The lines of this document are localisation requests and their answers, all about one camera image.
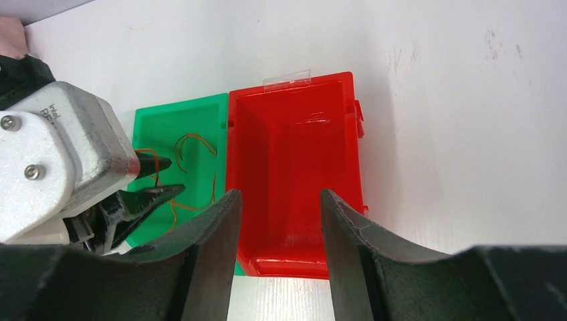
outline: wire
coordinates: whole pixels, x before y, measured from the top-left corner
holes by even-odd
[[[175,145],[173,146],[173,155],[175,157],[175,163],[177,165],[177,167],[184,173],[187,173],[185,171],[185,169],[183,169],[183,167],[181,167],[181,161],[183,160],[183,144],[189,139],[189,138],[194,138],[197,139],[199,142],[201,142],[205,148],[209,151],[209,153],[211,153],[213,156],[217,156],[217,149],[210,143],[208,142],[206,139],[204,139],[202,136],[199,136],[197,134],[185,134],[183,136],[181,136],[176,142]],[[155,149],[152,148],[143,148],[143,149],[136,149],[136,152],[151,152],[154,155],[154,160],[155,160],[155,166],[156,166],[156,174],[154,175],[149,175],[151,178],[155,179],[156,183],[155,183],[155,187],[158,187],[158,185],[163,185],[163,183],[161,183],[159,181],[159,157],[157,152],[155,151]],[[177,211],[175,209],[175,207],[179,207],[181,209],[186,209],[187,211],[202,211],[207,209],[209,206],[211,206],[214,202],[215,202],[215,185],[217,182],[217,172],[215,171],[215,174],[213,176],[213,190],[211,193],[211,198],[209,199],[209,202],[207,202],[207,204],[205,206],[202,207],[190,207],[190,206],[186,206],[183,205],[181,203],[177,203],[175,201],[175,198],[171,199],[169,201],[170,206],[171,206],[171,212],[173,213],[173,223],[171,224],[171,226],[169,227],[169,229],[166,231],[166,233],[169,233],[170,231],[172,231],[175,228],[175,225],[177,224],[177,219],[178,219],[178,215],[177,215]]]

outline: green plastic container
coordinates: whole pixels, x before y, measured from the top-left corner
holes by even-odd
[[[206,205],[211,199],[215,172],[215,199],[225,194],[227,108],[228,94],[220,94],[136,111],[132,145],[135,149],[153,148],[159,156],[173,161],[171,167],[160,171],[159,177],[164,185],[185,185],[185,191],[175,197],[177,203],[189,207]],[[173,154],[175,142],[185,134],[198,134],[217,149],[217,156],[214,157],[203,143],[194,138],[187,139],[183,145],[183,160],[180,162],[186,173],[178,168]],[[154,184],[153,178],[145,177],[131,183],[128,190],[137,191]],[[202,211],[177,207],[176,212],[176,226],[179,226]],[[134,247],[163,235],[171,227],[173,217],[169,203],[162,205],[126,241]],[[235,275],[244,275],[238,263]]]

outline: plastic bin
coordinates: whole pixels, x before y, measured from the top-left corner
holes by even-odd
[[[142,108],[136,111],[132,145],[134,148],[153,148],[158,155],[173,161],[171,167],[160,172],[163,184],[184,184],[186,189],[175,198],[177,203],[190,207],[206,205],[212,194],[213,177],[216,172],[215,198],[225,193],[226,144],[227,144],[227,94],[220,94],[185,102]],[[196,139],[188,139],[183,145],[182,172],[175,162],[173,146],[185,134],[198,134],[217,149],[214,157]],[[155,180],[145,177],[128,187],[137,191],[154,186]],[[176,209],[176,226],[192,219],[202,211]],[[137,246],[166,233],[173,223],[173,212],[169,204],[159,207],[126,240]],[[244,275],[237,265],[237,275]]]
[[[328,278],[319,194],[332,189],[364,212],[362,135],[350,72],[229,93],[226,188],[242,191],[247,275]]]

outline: metal screw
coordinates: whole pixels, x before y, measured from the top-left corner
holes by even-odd
[[[45,167],[41,165],[28,165],[24,170],[23,174],[26,179],[30,181],[36,181],[42,179],[45,176]]]
[[[2,117],[0,120],[0,127],[2,127],[3,130],[11,130],[15,132],[16,130],[19,130],[20,125],[21,121],[19,117],[16,116],[8,115]]]

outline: screw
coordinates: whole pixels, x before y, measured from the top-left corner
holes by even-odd
[[[2,117],[0,120],[0,127],[2,127],[3,130],[11,130],[15,132],[16,130],[19,130],[20,125],[21,121],[19,117],[16,116],[8,115]]]
[[[36,181],[42,179],[45,176],[45,167],[41,165],[28,165],[24,170],[23,174],[26,179],[30,181]]]

